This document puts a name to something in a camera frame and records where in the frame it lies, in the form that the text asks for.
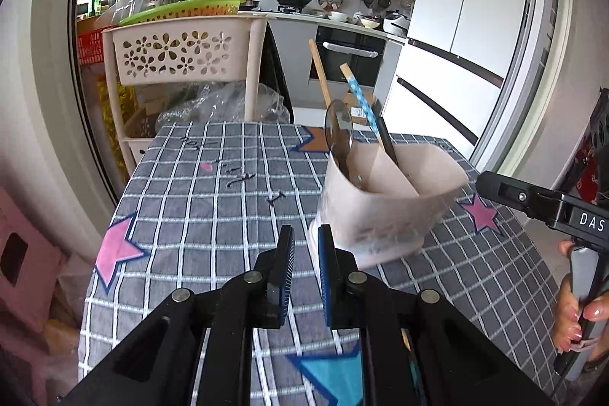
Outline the person's right hand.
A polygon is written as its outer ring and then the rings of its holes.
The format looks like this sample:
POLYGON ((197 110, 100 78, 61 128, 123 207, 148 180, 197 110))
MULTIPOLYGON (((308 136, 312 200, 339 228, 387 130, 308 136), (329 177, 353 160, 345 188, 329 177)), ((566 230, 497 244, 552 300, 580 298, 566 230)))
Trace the person's right hand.
MULTIPOLYGON (((567 239, 561 240, 557 244, 558 251, 567 258, 573 247, 574 242, 567 239)), ((605 291, 604 294, 580 309, 578 300, 572 293, 571 278, 568 275, 563 278, 558 290, 551 331, 553 345, 558 351, 573 350, 575 344, 584 343, 587 340, 587 338, 585 340, 583 338, 583 328, 579 322, 580 316, 583 316, 586 323, 606 323, 608 320, 608 292, 605 291)), ((591 347, 592 343, 593 341, 590 340, 587 342, 590 344, 588 350, 591 351, 587 362, 593 362, 608 355, 607 323, 603 334, 596 339, 594 347, 591 347)))

